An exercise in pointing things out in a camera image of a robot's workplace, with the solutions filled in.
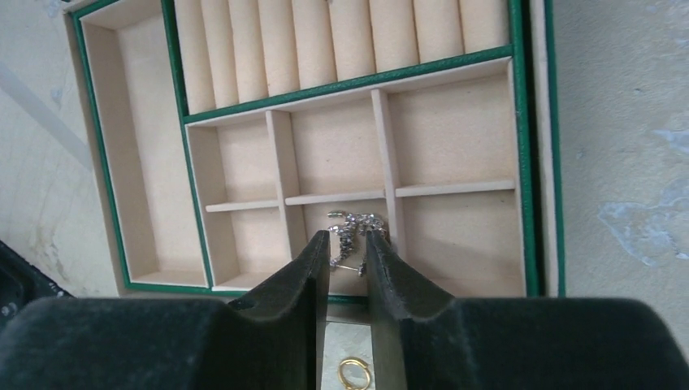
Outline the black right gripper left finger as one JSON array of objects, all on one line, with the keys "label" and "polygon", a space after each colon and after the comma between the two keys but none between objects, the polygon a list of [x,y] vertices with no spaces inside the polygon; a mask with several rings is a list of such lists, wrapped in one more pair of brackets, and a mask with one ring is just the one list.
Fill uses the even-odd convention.
[{"label": "black right gripper left finger", "polygon": [[316,232],[275,274],[229,302],[233,389],[319,389],[330,234]]}]

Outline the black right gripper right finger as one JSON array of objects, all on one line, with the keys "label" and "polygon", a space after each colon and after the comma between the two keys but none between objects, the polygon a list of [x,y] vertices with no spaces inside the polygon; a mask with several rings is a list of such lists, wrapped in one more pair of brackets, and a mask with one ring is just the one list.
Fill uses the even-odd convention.
[{"label": "black right gripper right finger", "polygon": [[366,278],[378,389],[455,389],[437,344],[437,317],[454,296],[414,269],[379,232],[366,234]]}]

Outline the beige removable jewelry tray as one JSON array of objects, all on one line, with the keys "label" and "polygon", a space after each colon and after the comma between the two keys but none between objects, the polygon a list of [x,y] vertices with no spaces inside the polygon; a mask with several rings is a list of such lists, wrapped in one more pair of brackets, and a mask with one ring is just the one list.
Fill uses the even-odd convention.
[{"label": "beige removable jewelry tray", "polygon": [[330,298],[361,302],[365,236],[461,297],[540,291],[524,1],[399,1],[402,68],[194,113],[199,2],[162,8],[192,181],[193,255],[169,282],[240,295],[331,234]]}]

